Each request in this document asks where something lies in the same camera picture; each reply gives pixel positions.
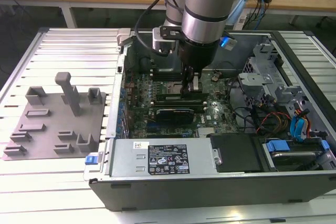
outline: white sticker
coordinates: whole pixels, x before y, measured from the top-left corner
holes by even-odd
[[[133,149],[148,149],[149,142],[133,142]]]

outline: table leg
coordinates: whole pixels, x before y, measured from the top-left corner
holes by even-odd
[[[290,25],[294,25],[294,23],[296,22],[296,20],[298,19],[298,15],[293,15],[291,18],[290,18],[290,21],[289,21],[289,24]]]
[[[242,13],[240,14],[239,18],[233,25],[233,30],[242,30],[244,23],[246,21],[247,15],[249,15],[250,9],[244,9]]]
[[[65,22],[67,23],[68,28],[77,28],[75,16],[71,7],[61,6]]]

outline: blue button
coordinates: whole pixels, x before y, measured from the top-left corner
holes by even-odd
[[[85,164],[86,165],[98,165],[98,156],[86,156]]]

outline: blue latch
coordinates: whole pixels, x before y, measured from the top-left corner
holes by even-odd
[[[85,157],[86,165],[98,165],[98,156],[86,156]]]
[[[321,145],[325,151],[330,149],[330,146],[326,140],[322,140]]]
[[[266,143],[269,152],[283,152],[289,151],[289,146],[286,140],[271,140]]]

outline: red wire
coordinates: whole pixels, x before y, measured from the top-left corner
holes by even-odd
[[[267,119],[270,115],[272,115],[272,114],[273,114],[273,115],[277,115],[277,114],[285,115],[289,120],[291,120],[290,117],[289,117],[289,115],[287,115],[287,114],[285,114],[285,113],[282,113],[282,112],[270,112],[270,113],[268,113],[268,114],[265,116],[265,118],[263,119],[263,121],[261,122],[260,125],[263,125],[263,123],[266,121],[266,119]]]

